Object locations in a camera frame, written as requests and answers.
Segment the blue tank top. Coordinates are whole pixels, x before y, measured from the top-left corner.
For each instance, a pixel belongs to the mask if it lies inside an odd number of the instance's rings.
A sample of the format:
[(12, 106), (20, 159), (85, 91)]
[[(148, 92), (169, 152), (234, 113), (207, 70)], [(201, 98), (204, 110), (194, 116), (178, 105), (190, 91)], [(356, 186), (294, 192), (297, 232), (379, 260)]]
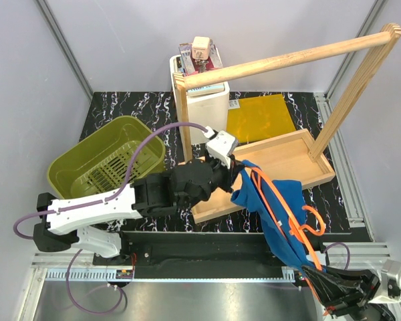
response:
[(317, 210), (306, 205), (302, 186), (294, 180), (271, 180), (257, 165), (244, 160), (249, 170), (241, 171), (242, 185), (231, 201), (261, 219), (265, 240), (284, 264), (301, 269), (303, 265), (322, 270), (306, 232), (321, 236), (325, 222)]

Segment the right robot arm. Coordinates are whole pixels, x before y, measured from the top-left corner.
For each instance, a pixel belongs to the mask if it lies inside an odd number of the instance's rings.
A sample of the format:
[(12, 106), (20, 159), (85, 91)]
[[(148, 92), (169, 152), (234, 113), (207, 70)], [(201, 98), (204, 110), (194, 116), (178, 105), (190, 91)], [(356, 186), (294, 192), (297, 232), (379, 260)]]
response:
[(372, 270), (318, 270), (304, 265), (303, 274), (325, 311), (352, 320), (395, 320), (388, 304), (401, 302), (401, 263), (387, 260), (379, 273)]

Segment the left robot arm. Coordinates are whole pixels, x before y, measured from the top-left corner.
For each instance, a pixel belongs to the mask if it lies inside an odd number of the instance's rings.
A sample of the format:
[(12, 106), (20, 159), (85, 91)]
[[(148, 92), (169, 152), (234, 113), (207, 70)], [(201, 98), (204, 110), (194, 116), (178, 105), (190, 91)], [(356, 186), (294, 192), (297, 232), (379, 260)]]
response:
[(208, 156), (136, 179), (122, 191), (115, 189), (77, 199), (52, 199), (49, 193), (44, 193), (37, 203), (45, 213), (33, 229), (33, 240), (42, 252), (78, 248), (111, 259), (115, 264), (125, 264), (131, 256), (128, 241), (119, 233), (96, 228), (97, 224), (169, 216), (191, 209), (208, 201), (217, 189), (232, 193), (233, 183), (244, 167), (233, 157), (229, 165), (224, 165)]

